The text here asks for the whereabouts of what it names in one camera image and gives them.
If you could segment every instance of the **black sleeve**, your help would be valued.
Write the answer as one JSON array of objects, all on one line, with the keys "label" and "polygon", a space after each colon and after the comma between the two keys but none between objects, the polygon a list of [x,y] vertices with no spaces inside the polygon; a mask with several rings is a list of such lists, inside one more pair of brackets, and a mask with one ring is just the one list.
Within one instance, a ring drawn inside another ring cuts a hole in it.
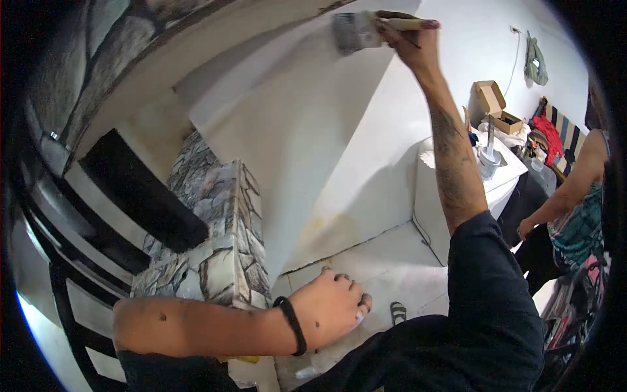
[{"label": "black sleeve", "polygon": [[211,357],[173,358],[161,354],[116,353],[129,391],[239,391],[227,364]]},{"label": "black sleeve", "polygon": [[502,312],[538,316],[527,281],[489,211],[457,228],[448,268],[451,319],[467,323]]},{"label": "black sleeve", "polygon": [[479,389],[530,390],[544,362],[544,322],[489,211],[451,238],[448,275],[450,354]]}]

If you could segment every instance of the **stone pattern wall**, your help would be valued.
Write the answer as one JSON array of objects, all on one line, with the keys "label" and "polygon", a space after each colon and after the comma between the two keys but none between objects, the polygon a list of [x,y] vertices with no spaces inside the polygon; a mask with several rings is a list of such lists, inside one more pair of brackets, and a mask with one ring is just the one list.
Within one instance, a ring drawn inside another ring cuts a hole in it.
[{"label": "stone pattern wall", "polygon": [[78,1],[34,71],[24,99],[32,138],[61,176],[103,101],[151,44],[186,17],[234,0]]},{"label": "stone pattern wall", "polygon": [[[188,178],[184,163],[195,161],[189,151],[204,152],[202,147],[184,148],[183,164],[175,164],[169,183],[207,224],[209,238],[181,254],[160,249],[153,266],[134,278],[131,296],[170,295],[239,309],[264,309],[270,301],[270,283],[259,185],[241,161],[215,165],[203,176]],[[188,180],[179,182],[183,176]],[[144,246],[157,246],[157,241],[150,241]]]}]

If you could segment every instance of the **patterned tank top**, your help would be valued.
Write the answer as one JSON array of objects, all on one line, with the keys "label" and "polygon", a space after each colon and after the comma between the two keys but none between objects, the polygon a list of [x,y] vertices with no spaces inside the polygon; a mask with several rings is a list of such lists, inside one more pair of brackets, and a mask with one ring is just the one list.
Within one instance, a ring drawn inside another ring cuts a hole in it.
[{"label": "patterned tank top", "polygon": [[[608,133],[601,133],[609,157]],[[603,185],[594,183],[568,214],[547,224],[555,262],[563,273],[577,270],[590,255],[603,254],[602,205]]]}]

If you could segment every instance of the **red cloth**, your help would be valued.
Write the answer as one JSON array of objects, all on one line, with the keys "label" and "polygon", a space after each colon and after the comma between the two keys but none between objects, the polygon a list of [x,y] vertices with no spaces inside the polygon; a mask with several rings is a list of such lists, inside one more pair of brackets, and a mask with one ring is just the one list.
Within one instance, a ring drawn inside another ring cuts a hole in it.
[{"label": "red cloth", "polygon": [[562,151],[562,139],[560,139],[555,125],[551,121],[548,121],[544,114],[540,117],[534,117],[534,128],[542,132],[547,137],[549,142],[549,153],[547,154],[546,165],[551,166],[556,156],[562,157],[564,153]]}]

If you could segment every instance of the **hand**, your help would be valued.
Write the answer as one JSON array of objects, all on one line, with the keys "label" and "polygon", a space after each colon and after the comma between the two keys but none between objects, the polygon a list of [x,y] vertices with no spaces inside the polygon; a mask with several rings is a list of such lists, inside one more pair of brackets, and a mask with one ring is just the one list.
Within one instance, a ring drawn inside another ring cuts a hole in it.
[{"label": "hand", "polygon": [[307,349],[326,346],[349,333],[372,309],[372,297],[344,273],[329,267],[289,298]]},{"label": "hand", "polygon": [[520,222],[518,226],[518,236],[522,241],[527,239],[527,235],[529,232],[534,229],[535,223],[532,222],[529,218],[525,218]]},{"label": "hand", "polygon": [[384,21],[375,20],[379,34],[396,50],[420,83],[441,78],[438,63],[438,30],[398,31]]}]

